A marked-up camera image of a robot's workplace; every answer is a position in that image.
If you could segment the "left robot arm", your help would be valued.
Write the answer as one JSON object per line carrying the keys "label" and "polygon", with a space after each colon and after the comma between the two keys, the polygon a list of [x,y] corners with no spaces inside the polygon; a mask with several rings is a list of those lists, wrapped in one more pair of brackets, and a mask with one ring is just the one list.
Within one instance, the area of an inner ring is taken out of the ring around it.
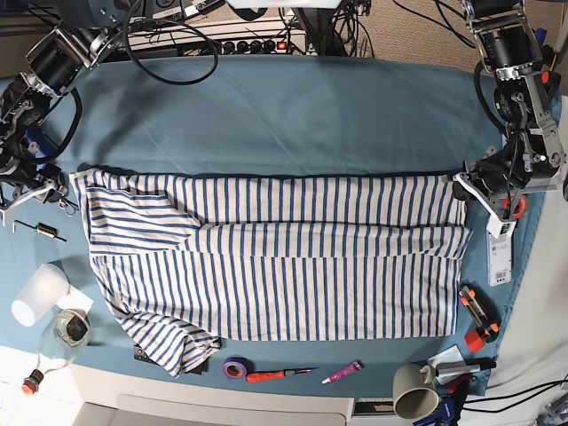
{"label": "left robot arm", "polygon": [[465,162],[454,182],[493,220],[507,224],[534,179],[560,174],[566,153],[550,111],[541,47],[524,2],[463,1],[461,7],[481,54],[474,71],[477,97],[504,144]]}

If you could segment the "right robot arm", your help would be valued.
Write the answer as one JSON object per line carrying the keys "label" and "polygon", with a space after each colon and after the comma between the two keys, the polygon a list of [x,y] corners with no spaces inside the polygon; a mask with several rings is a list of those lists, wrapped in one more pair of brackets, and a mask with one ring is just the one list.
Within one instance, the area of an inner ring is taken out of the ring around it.
{"label": "right robot arm", "polygon": [[[54,164],[75,135],[83,103],[75,80],[105,59],[120,41],[116,29],[56,26],[27,55],[29,70],[16,76],[1,94],[1,183],[13,188],[1,198],[6,224],[15,209],[29,200],[55,202],[68,209],[67,188]],[[45,119],[66,96],[75,102],[67,134],[54,144],[41,130]]]}

